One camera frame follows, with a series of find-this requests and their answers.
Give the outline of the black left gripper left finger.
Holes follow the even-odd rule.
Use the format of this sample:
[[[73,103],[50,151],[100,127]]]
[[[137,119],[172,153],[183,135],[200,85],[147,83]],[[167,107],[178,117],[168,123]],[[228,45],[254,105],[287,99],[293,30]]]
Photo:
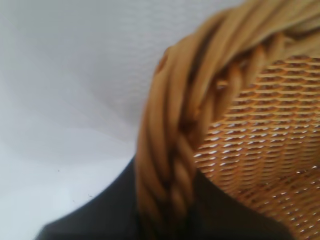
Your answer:
[[[39,240],[148,240],[138,212],[134,160],[99,195],[46,224]]]

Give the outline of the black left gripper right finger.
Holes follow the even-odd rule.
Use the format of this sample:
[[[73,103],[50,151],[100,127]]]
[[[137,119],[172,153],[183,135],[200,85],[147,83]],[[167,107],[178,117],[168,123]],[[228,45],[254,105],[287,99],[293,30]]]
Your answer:
[[[276,220],[239,203],[201,172],[194,179],[195,202],[188,218],[188,240],[293,240]]]

